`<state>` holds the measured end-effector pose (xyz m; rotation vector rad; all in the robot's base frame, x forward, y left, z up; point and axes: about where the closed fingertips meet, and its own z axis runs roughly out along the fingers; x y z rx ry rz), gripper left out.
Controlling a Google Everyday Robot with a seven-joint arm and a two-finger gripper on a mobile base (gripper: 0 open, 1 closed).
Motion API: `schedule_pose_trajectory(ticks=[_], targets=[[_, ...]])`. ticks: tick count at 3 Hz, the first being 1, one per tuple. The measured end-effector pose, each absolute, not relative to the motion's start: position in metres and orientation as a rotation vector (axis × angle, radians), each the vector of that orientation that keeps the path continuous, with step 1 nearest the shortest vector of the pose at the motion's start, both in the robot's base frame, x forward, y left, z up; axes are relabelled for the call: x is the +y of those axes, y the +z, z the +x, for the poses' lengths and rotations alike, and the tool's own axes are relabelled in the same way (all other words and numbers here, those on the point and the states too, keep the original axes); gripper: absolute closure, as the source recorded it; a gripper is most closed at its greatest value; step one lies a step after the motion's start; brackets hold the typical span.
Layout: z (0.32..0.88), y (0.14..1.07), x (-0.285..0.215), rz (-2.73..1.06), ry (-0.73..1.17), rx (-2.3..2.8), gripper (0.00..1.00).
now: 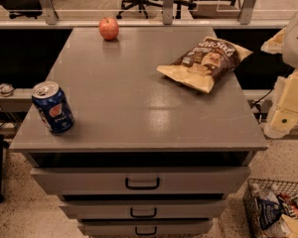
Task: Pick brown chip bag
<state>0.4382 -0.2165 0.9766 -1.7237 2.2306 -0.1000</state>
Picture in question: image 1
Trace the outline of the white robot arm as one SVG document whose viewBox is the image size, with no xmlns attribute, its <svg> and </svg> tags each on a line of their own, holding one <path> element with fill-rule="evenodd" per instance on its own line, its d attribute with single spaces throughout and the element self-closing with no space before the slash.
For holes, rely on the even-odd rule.
<svg viewBox="0 0 298 238">
<path fill-rule="evenodd" d="M 298 12 L 288 26 L 266 41 L 261 49 L 272 55 L 282 54 L 283 62 L 294 68 L 289 76 L 277 78 L 263 129 L 267 137 L 279 139 L 298 123 Z"/>
</svg>

